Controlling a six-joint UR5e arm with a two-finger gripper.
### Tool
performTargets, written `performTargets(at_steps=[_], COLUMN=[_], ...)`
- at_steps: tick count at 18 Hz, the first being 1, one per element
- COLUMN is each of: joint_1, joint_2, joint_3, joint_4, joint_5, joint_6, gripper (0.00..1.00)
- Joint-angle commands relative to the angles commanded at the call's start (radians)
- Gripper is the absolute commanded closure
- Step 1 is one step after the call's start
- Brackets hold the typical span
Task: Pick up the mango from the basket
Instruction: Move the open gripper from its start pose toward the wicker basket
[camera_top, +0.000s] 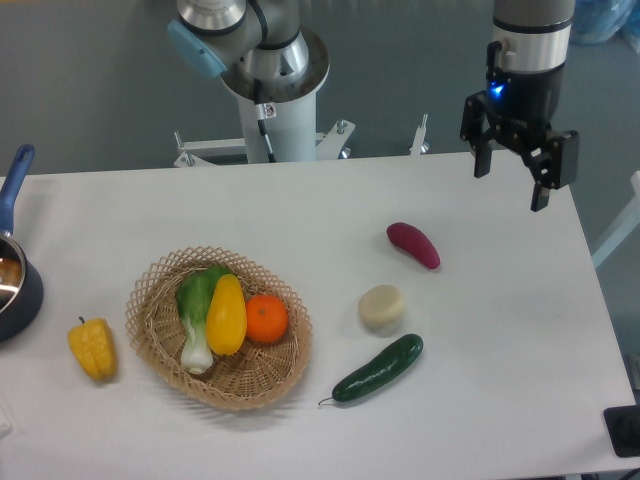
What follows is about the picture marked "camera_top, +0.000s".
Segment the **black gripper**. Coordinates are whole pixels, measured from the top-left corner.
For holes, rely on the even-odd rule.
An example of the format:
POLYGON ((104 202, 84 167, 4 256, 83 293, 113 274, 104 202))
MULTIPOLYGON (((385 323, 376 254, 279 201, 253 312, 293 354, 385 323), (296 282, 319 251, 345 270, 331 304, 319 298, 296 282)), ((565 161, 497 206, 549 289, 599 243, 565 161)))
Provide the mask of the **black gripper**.
POLYGON ((546 208, 551 191, 571 184, 577 176, 579 133, 552 132, 551 127, 563 73, 562 66, 525 73, 493 67, 487 72, 487 90, 464 102, 460 138, 474 156, 474 177, 490 173, 492 142, 523 155, 534 180, 533 212, 546 208))

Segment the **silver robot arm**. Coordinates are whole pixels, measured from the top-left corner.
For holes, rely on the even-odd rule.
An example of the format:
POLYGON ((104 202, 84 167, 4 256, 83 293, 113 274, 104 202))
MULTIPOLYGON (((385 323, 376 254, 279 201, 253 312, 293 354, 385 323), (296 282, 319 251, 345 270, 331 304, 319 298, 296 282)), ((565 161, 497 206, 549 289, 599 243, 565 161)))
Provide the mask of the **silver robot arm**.
MULTIPOLYGON (((316 94, 329 72, 322 40, 300 23, 296 1, 180 1, 167 28, 178 54, 199 74, 220 78, 238 102, 252 163, 313 161, 316 94)), ((498 1, 486 50, 486 86, 464 103, 460 136, 474 174, 491 168, 501 145, 529 169, 531 208, 576 176, 579 137, 551 126, 575 5, 498 1)))

